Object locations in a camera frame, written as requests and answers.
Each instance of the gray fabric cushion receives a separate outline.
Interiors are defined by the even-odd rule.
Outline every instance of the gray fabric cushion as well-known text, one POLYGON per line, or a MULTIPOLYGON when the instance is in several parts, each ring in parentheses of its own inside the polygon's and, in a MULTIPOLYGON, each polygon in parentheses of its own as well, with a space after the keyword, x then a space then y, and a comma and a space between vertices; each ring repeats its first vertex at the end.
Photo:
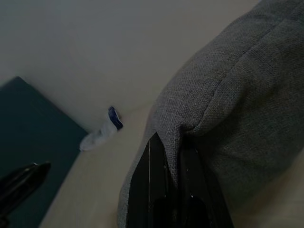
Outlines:
POLYGON ((132 174, 155 132, 175 183, 182 136, 195 139, 231 207, 285 170, 304 144, 304 2, 262 1, 177 72, 152 108, 122 187, 119 228, 132 174))

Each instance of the white wall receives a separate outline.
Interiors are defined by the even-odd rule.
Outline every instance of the white wall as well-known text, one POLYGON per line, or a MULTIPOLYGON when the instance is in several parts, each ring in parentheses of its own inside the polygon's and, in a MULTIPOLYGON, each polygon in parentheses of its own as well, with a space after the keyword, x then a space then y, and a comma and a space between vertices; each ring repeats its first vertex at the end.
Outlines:
POLYGON ((194 52, 256 3, 2 0, 0 66, 91 130, 110 105, 125 114, 154 100, 194 52))

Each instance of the tweed fabric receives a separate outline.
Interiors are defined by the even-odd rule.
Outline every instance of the tweed fabric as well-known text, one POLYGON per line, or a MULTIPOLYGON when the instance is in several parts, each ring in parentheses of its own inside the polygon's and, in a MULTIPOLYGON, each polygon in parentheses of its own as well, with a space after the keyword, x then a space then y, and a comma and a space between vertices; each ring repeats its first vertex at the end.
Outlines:
POLYGON ((231 208, 290 166, 304 145, 304 1, 260 2, 168 83, 123 184, 119 228, 132 174, 155 132, 175 183, 182 137, 195 140, 231 208))

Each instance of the beige floor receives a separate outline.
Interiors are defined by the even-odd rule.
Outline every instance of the beige floor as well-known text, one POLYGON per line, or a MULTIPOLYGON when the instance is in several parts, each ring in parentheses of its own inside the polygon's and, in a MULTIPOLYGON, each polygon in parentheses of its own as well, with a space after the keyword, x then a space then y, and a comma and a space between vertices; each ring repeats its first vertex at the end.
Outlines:
MULTIPOLYGON (((40 228, 115 228, 118 194, 135 156, 150 106, 124 118, 106 144, 81 153, 40 228)), ((232 214, 236 228, 304 227, 304 156, 244 208, 232 214)))

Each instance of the black plastic object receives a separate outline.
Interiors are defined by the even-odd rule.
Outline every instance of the black plastic object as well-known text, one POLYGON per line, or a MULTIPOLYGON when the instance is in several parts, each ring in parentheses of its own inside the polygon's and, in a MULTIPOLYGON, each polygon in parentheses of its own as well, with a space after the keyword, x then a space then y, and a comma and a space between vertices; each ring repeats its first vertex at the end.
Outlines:
POLYGON ((131 179, 126 228, 233 228, 216 176, 186 140, 179 154, 179 178, 177 189, 156 133, 131 179))
POLYGON ((33 163, 0 179, 0 228, 8 225, 5 217, 43 183, 50 168, 49 162, 33 163))

